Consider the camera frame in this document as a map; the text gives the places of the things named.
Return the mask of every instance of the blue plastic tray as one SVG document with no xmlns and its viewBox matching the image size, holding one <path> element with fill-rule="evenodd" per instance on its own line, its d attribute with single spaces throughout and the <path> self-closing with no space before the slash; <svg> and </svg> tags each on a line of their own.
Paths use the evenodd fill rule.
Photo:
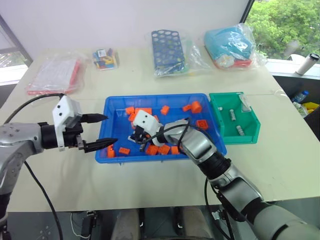
<svg viewBox="0 0 320 240">
<path fill-rule="evenodd" d="M 201 113 L 191 113 L 191 111 L 182 111 L 182 107 L 199 101 L 202 105 Z M 160 113 L 161 108 L 167 105 L 170 107 L 167 115 Z M 152 108 L 152 115 L 157 115 L 162 124 L 174 122 L 183 118 L 191 117 L 191 124 L 196 124 L 196 120 L 205 119 L 208 123 L 207 132 L 211 135 L 218 151 L 226 154 L 226 146 L 219 133 L 218 124 L 208 98 L 203 93 L 193 94 L 169 94 L 169 95 L 140 95 L 140 96 L 110 96 L 105 100 L 103 114 L 109 119 L 104 120 L 101 124 L 99 139 L 117 138 L 118 141 L 113 145 L 116 157 L 108 158 L 107 150 L 98 150 L 95 153 L 95 160 L 98 163 L 128 163 L 128 162 L 145 162 L 145 161 L 165 161 L 186 159 L 183 154 L 178 155 L 146 155 L 139 151 L 140 145 L 128 140 L 128 136 L 133 133 L 131 122 L 128 120 L 125 108 Z M 119 148 L 130 149 L 129 156 L 119 153 Z"/>
</svg>

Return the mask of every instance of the white wall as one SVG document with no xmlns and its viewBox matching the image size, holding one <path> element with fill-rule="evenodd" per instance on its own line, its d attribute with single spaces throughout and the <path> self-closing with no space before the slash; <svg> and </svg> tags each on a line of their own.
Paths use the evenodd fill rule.
<svg viewBox="0 0 320 240">
<path fill-rule="evenodd" d="M 157 29 L 195 38 L 237 24 L 248 0 L 1 0 L 0 14 L 35 58 L 45 48 L 128 47 Z"/>
</svg>

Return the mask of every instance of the metal frame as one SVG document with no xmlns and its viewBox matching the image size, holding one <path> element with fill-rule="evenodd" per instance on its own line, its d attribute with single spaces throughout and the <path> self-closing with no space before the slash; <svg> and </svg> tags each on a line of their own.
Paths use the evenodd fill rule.
<svg viewBox="0 0 320 240">
<path fill-rule="evenodd" d="M 255 2 L 255 0 L 248 0 L 248 3 L 244 9 L 243 15 L 240 19 L 240 23 L 244 23 L 246 21 L 254 2 Z"/>
<path fill-rule="evenodd" d="M 8 53 L 6 51 L 9 51 L 9 50 L 15 50 L 15 52 L 20 51 L 21 54 L 25 57 L 25 59 L 27 59 L 25 64 L 29 67 L 33 62 L 33 59 L 25 50 L 24 46 L 22 46 L 20 41 L 17 39 L 16 35 L 11 31 L 10 27 L 8 26 L 8 24 L 6 23 L 6 21 L 3 19 L 1 15 L 0 15 L 0 26 L 3 28 L 4 32 L 8 35 L 8 37 L 13 42 L 13 44 L 16 46 L 16 47 L 2 49 L 2 51 L 0 51 L 0 54 Z"/>
</svg>

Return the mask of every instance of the blue pegboard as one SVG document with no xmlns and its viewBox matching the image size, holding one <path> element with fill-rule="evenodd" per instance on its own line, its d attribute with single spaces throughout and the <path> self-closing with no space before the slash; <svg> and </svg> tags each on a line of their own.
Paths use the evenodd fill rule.
<svg viewBox="0 0 320 240">
<path fill-rule="evenodd" d="M 156 30 L 151 33 L 155 75 L 162 76 L 182 71 L 184 51 L 177 31 Z"/>
<path fill-rule="evenodd" d="M 182 107 L 199 101 L 202 106 L 201 113 L 192 114 L 191 111 L 183 112 Z M 170 107 L 167 115 L 162 115 L 161 108 L 167 105 Z M 129 141 L 128 136 L 133 133 L 131 122 L 128 121 L 129 116 L 126 114 L 125 108 L 152 108 L 152 115 L 157 115 L 162 124 L 174 122 L 180 119 L 191 117 L 191 124 L 196 124 L 196 120 L 205 119 L 208 123 L 207 132 L 212 137 L 216 148 L 226 154 L 226 146 L 219 133 L 218 124 L 214 118 L 214 114 L 208 97 L 203 93 L 193 94 L 169 94 L 169 95 L 140 95 L 140 96 L 110 96 L 105 100 L 103 114 L 109 119 L 104 120 L 101 124 L 99 139 L 117 138 L 114 144 L 116 157 L 108 158 L 107 150 L 102 149 L 96 151 L 95 159 L 99 163 L 127 163 L 127 162 L 145 162 L 145 161 L 165 161 L 185 159 L 186 156 L 178 155 L 146 155 L 139 151 L 140 145 Z M 119 154 L 119 148 L 124 147 L 130 149 L 129 156 Z"/>
</svg>

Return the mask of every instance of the clear plastic bag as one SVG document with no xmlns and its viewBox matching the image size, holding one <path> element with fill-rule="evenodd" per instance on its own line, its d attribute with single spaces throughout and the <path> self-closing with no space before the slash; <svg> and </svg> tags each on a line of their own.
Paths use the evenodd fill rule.
<svg viewBox="0 0 320 240">
<path fill-rule="evenodd" d="M 151 43 L 156 77 L 193 75 L 213 70 L 184 31 L 160 29 L 152 31 L 146 38 Z"/>
<path fill-rule="evenodd" d="M 37 75 L 26 87 L 28 95 L 70 94 L 84 86 L 88 57 L 76 51 L 45 57 Z"/>
<path fill-rule="evenodd" d="M 112 48 L 95 49 L 92 53 L 92 62 L 99 71 L 116 69 L 118 68 L 118 54 Z"/>
<path fill-rule="evenodd" d="M 219 69 L 245 70 L 267 63 L 267 59 L 256 51 L 252 30 L 244 23 L 207 31 L 204 45 Z"/>
</svg>

